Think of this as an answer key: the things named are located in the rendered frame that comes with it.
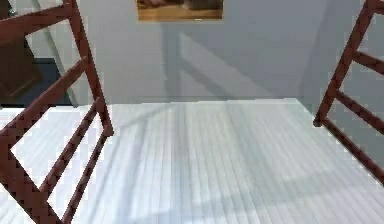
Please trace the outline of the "red-brown wooden chair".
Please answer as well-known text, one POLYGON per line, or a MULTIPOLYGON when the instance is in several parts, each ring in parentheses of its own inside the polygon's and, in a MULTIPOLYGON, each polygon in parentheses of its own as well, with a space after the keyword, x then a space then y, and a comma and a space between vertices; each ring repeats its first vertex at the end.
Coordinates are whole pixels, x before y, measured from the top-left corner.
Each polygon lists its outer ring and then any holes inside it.
POLYGON ((35 224, 71 224, 103 146, 107 138, 114 134, 76 0, 62 0, 62 4, 59 6, 1 19, 0 44, 6 44, 13 39, 32 34, 63 20, 67 20, 70 24, 80 54, 80 60, 27 108, 14 117, 4 128, 0 129, 0 184, 3 185, 35 224), (37 186, 13 154, 12 147, 42 118, 51 105, 81 75, 87 77, 93 96, 93 103, 43 183, 37 186), (49 196, 56 187, 95 117, 99 117, 102 123, 103 130, 101 136, 97 141, 64 215, 58 216, 48 202, 49 196))
POLYGON ((384 76, 384 61, 358 50, 375 14, 384 15, 384 0, 365 0, 315 114, 313 125, 315 127, 324 126, 380 184, 384 185, 384 170, 328 118, 334 100, 338 100, 376 131, 384 135, 384 120, 340 90, 352 62, 356 62, 384 76))

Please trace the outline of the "dark brown room door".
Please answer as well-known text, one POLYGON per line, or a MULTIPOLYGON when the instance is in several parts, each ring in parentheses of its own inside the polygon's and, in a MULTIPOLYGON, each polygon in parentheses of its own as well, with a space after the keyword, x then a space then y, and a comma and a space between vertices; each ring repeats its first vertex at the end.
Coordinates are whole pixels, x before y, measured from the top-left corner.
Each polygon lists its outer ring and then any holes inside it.
POLYGON ((12 102, 43 80, 25 38, 0 44, 0 102, 12 102))

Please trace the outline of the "brown framed wall picture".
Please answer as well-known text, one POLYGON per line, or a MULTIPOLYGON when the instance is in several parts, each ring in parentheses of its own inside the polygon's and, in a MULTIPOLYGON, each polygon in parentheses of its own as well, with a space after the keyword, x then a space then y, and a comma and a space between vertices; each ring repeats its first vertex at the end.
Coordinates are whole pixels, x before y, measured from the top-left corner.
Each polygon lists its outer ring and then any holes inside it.
POLYGON ((135 0, 140 21, 221 20, 224 0, 135 0))

